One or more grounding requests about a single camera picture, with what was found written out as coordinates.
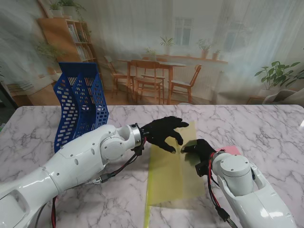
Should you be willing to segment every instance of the pink cloth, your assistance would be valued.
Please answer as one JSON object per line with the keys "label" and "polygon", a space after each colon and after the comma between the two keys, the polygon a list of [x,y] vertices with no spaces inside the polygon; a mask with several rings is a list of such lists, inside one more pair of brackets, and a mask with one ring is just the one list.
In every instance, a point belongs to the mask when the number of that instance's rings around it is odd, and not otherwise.
{"label": "pink cloth", "polygon": [[219,148],[217,149],[217,151],[220,151],[224,149],[226,153],[230,153],[232,155],[241,155],[241,153],[238,151],[238,148],[236,146],[225,146],[225,147],[222,147],[222,148]]}

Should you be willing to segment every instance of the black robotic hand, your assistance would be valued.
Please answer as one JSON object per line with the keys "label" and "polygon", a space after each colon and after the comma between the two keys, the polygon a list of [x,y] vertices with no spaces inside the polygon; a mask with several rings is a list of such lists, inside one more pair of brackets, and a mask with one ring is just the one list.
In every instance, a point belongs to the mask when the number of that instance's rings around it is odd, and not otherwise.
{"label": "black robotic hand", "polygon": [[188,126],[189,124],[183,122],[181,118],[169,116],[162,119],[153,120],[151,123],[143,126],[141,128],[141,132],[149,143],[157,145],[166,151],[175,152],[174,147],[169,146],[165,142],[165,139],[171,136],[177,140],[179,145],[182,145],[183,139],[181,135],[174,129]]}
{"label": "black robotic hand", "polygon": [[199,156],[200,163],[195,166],[197,174],[202,177],[208,174],[208,162],[210,155],[216,151],[204,139],[198,139],[196,145],[185,146],[181,149],[185,153],[194,153]]}
{"label": "black robotic hand", "polygon": [[196,145],[185,146],[182,148],[182,152],[195,153],[199,156],[200,162],[208,161],[209,156],[216,151],[210,146],[210,144],[204,139],[198,139]]}

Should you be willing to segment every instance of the black glove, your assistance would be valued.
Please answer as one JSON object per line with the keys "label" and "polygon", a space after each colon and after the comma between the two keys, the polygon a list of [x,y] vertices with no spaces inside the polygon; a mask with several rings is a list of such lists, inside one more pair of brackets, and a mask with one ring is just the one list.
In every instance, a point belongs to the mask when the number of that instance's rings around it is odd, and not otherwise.
{"label": "black glove", "polygon": [[185,146],[182,148],[182,152],[195,153],[199,156],[200,162],[208,161],[209,156],[216,151],[210,146],[210,144],[204,139],[198,139],[196,145]]}
{"label": "black glove", "polygon": [[177,140],[179,145],[182,145],[183,139],[181,135],[174,129],[188,126],[189,124],[182,122],[181,118],[169,116],[162,119],[153,120],[151,123],[142,127],[141,132],[149,143],[157,145],[166,151],[175,152],[174,147],[169,146],[165,142],[165,139],[171,136]]}

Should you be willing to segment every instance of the wooden shelf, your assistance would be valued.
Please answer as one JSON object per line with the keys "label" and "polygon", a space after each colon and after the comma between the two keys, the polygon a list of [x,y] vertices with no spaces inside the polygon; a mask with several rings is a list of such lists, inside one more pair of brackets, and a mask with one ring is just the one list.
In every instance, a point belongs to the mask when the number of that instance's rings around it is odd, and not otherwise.
{"label": "wooden shelf", "polygon": [[[58,62],[95,62],[98,71],[101,72],[91,38],[85,33],[85,29],[87,29],[86,22],[66,18],[40,18],[38,23],[48,43],[56,44],[58,49],[65,52],[65,55],[57,58]],[[84,58],[89,57],[89,59],[82,60],[80,55],[83,54],[79,50],[84,52]]]}
{"label": "wooden shelf", "polygon": [[222,60],[214,60],[210,58],[197,58],[197,57],[191,57],[191,56],[168,56],[168,55],[156,55],[157,57],[170,57],[170,58],[187,58],[187,59],[195,59],[195,60],[202,60],[202,61],[208,61],[208,62],[214,62],[214,63],[223,63],[228,64],[226,61]]}

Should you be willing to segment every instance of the wooden table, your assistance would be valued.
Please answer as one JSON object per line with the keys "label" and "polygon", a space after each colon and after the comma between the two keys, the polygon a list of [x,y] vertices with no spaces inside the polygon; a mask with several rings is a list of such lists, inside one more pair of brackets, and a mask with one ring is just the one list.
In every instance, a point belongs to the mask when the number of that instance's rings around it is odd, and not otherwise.
{"label": "wooden table", "polygon": [[[131,75],[131,61],[132,59],[126,60],[126,59],[118,59],[117,61],[120,62],[126,62],[128,64],[128,71],[127,71],[127,97],[129,98],[129,89],[131,87],[131,81],[130,81],[130,75]],[[167,99],[167,105],[170,105],[171,103],[171,81],[173,79],[173,67],[185,67],[185,64],[182,63],[170,63],[170,62],[159,62],[160,63],[160,69],[167,69],[169,71],[169,88],[168,88],[168,99]]]}

